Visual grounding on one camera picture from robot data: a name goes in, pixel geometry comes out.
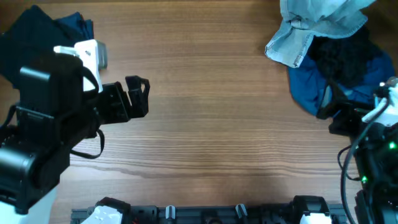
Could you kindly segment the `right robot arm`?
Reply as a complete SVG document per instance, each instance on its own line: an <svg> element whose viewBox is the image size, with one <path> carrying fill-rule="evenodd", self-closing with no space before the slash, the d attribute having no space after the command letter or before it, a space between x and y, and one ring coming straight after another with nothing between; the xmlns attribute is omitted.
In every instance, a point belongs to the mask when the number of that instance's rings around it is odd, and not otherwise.
<svg viewBox="0 0 398 224"><path fill-rule="evenodd" d="M340 96L318 115L333 118L330 133L351 140L340 151L345 157L338 156L341 206L348 223L397 223L397 77L380 83L373 100L365 104ZM361 184L353 212L346 193L352 161Z"/></svg>

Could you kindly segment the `black shorts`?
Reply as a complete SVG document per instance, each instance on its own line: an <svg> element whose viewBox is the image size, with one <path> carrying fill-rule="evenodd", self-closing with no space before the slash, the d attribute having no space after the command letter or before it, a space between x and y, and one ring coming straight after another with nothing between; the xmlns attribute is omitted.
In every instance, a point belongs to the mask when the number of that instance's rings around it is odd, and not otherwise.
<svg viewBox="0 0 398 224"><path fill-rule="evenodd" d="M81 30L69 26L67 17L54 20L33 5L1 34L1 75L18 89L22 67L51 54L55 46L72 47L83 40Z"/></svg>

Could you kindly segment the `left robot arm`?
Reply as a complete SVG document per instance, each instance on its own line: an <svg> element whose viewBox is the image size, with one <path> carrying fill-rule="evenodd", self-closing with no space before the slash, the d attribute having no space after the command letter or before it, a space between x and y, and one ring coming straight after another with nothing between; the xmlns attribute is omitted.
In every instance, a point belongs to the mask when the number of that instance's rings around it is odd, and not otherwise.
<svg viewBox="0 0 398 224"><path fill-rule="evenodd" d="M84 139L104 138L104 124L149 110L150 83L138 76L99 85L76 56L52 53L20 69L20 100L1 126L1 222L47 223L61 174ZM84 80L94 84L83 89Z"/></svg>

